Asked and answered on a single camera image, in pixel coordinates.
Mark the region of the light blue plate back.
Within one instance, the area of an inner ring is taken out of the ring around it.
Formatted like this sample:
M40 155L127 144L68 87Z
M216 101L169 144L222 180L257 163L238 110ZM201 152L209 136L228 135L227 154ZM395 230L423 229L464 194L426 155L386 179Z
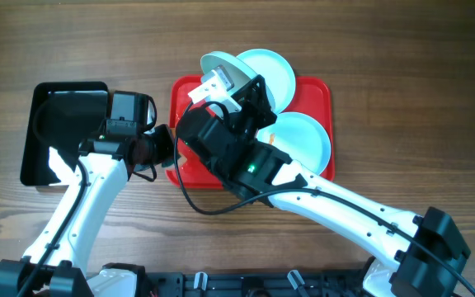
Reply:
M296 77L289 62L269 49L250 49L237 57L266 80L273 112L284 111L296 91Z

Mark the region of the light blue plate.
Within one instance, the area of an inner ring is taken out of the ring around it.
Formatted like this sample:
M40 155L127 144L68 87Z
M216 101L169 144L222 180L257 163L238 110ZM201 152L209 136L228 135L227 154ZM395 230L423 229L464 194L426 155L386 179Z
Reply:
M289 62L269 49L250 49L237 57L266 80L273 112L284 111L296 91L296 77Z
M228 91L230 96L258 75L258 73L236 56L222 51L205 54L200 59L200 66L204 75L219 65L224 66L230 78L233 80L234 87Z
M316 174L322 174L332 158L329 134L317 120L304 113L278 114L276 122L259 130L256 138L287 153Z

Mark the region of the orange sponge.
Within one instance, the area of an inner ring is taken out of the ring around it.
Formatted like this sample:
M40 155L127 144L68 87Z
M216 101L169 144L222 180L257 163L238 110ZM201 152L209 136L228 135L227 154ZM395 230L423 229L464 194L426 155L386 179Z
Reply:
M170 131L172 133L172 137L173 137L173 140L174 140L174 157L173 157L173 160L174 160L175 166L177 167L178 166L178 161L181 157L180 154L179 154L179 151L178 151L179 139L176 136L176 129L175 128L170 128Z

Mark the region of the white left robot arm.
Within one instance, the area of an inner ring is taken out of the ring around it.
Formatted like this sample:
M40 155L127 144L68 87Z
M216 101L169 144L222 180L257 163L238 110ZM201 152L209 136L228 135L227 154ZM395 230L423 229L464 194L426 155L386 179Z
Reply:
M109 263L87 277L87 263L112 202L137 167L172 157L172 133L157 125L153 99L116 91L98 131L80 144L75 178L42 234L18 261L0 261L0 296L147 296L143 266Z

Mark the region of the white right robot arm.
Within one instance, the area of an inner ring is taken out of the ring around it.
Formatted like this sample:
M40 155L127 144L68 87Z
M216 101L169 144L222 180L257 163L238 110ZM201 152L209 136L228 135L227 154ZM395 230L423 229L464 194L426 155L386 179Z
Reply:
M262 77L237 90L212 77L189 95L176 133L223 187L243 203L311 219L373 256L362 280L374 296L449 296L465 285L470 249L453 219L429 208L398 210L364 198L311 172L256 138L275 122Z

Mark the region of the red plastic tray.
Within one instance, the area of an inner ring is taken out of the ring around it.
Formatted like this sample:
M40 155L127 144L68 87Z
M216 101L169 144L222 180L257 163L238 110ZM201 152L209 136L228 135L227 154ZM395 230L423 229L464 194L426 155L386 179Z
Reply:
M174 129L183 111L190 102L187 93L201 84L200 75L186 75L178 78L173 86L170 99L168 125ZM328 86L320 78L297 77L294 99L287 111L300 112L311 116L333 137L332 99ZM186 158L179 166L181 179L187 189L221 190L222 184L202 165L198 157L182 142L178 152Z

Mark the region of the black water basin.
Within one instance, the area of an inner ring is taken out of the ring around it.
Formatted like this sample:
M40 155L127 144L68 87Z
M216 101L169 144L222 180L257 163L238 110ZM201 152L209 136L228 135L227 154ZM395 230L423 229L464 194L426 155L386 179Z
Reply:
M106 117L103 82L43 82L35 87L20 181L65 186L74 178L78 147Z

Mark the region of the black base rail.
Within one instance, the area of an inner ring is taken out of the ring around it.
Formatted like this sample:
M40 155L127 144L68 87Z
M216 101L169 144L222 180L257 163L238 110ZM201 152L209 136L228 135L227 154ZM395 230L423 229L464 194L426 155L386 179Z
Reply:
M95 296L369 296L362 270L302 273L195 274L148 273L107 269L90 278Z

